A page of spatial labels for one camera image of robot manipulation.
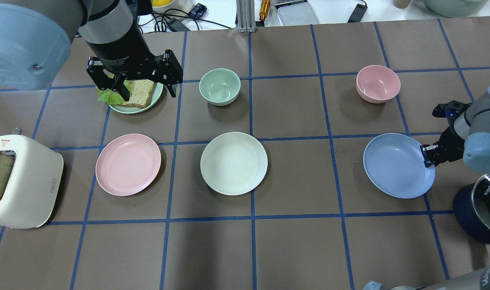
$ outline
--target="green bowl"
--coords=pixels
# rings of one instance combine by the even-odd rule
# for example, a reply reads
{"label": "green bowl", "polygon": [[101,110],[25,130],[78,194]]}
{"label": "green bowl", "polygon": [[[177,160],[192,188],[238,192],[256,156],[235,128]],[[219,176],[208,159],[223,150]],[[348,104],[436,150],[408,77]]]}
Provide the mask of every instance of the green bowl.
{"label": "green bowl", "polygon": [[210,104],[225,106],[236,99],[241,89],[241,82],[232,70],[216,68],[202,77],[199,88],[202,97]]}

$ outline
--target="yellow lemon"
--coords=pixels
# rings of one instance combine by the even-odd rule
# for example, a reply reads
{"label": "yellow lemon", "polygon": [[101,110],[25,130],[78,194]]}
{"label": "yellow lemon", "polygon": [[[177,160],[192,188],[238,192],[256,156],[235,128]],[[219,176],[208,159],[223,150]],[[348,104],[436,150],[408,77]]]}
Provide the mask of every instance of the yellow lemon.
{"label": "yellow lemon", "polygon": [[173,0],[153,0],[151,2],[151,5],[153,7],[161,7],[161,6],[167,5],[171,2],[173,2]]}

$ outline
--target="robotic arm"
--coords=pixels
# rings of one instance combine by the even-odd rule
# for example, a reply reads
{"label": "robotic arm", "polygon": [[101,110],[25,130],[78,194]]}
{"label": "robotic arm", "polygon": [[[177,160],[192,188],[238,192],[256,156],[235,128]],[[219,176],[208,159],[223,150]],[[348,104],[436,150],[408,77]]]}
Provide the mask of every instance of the robotic arm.
{"label": "robotic arm", "polygon": [[151,9],[147,0],[0,0],[0,84],[46,88],[79,32],[96,55],[89,58],[87,73],[100,90],[116,91],[128,101],[123,81],[150,79],[175,97],[182,67],[171,50],[159,56],[149,51],[127,2]]}
{"label": "robotic arm", "polygon": [[470,169],[490,176],[490,88],[473,104],[439,104],[433,116],[447,118],[449,127],[433,145],[420,146],[426,167],[463,158]]}

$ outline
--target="tiled surface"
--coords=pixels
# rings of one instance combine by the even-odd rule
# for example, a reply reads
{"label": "tiled surface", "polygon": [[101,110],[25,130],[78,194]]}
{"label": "tiled surface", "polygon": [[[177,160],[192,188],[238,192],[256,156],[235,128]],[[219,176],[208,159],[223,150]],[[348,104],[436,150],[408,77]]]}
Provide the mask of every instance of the tiled surface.
{"label": "tiled surface", "polygon": [[[66,161],[49,224],[0,228],[0,289],[355,290],[370,280],[428,286],[482,268],[490,246],[469,238],[452,211],[477,173],[461,160],[440,164],[425,196],[402,200],[372,185],[362,155],[388,132],[437,141],[447,122],[433,108],[468,103],[490,85],[488,35],[490,18],[146,35],[153,53],[175,51],[185,82],[177,98],[164,93],[135,115],[96,101],[83,71],[92,53],[75,40],[51,88],[0,87],[0,135],[22,127]],[[385,59],[401,92],[366,103],[355,76]],[[217,67],[242,78],[225,107],[198,92]],[[199,170],[208,141],[229,131],[258,138],[269,158],[263,182],[236,197],[210,189]],[[160,174],[141,193],[111,196],[96,183],[96,158],[129,133],[159,144]]]}

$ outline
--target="white plate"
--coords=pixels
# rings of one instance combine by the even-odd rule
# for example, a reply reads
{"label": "white plate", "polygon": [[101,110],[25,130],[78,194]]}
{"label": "white plate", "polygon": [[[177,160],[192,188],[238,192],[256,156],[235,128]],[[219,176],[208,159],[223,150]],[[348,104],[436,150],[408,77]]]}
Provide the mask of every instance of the white plate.
{"label": "white plate", "polygon": [[153,94],[151,95],[150,104],[143,109],[136,108],[136,107],[133,107],[133,108],[120,107],[118,105],[110,105],[110,107],[111,107],[111,109],[113,109],[116,112],[119,112],[121,114],[137,114],[140,112],[144,112],[144,111],[148,110],[149,108],[151,108],[153,105],[155,105],[155,103],[157,103],[157,101],[161,97],[163,88],[164,88],[163,84],[157,83],[157,85],[155,86],[155,90],[153,91]]}
{"label": "white plate", "polygon": [[229,132],[214,138],[200,159],[202,177],[212,189],[228,196],[248,193],[267,173],[265,148],[249,134]]}
{"label": "white plate", "polygon": [[370,141],[363,154],[366,174],[378,189],[397,198],[416,198],[434,182],[434,165],[424,166],[420,143],[396,133]]}

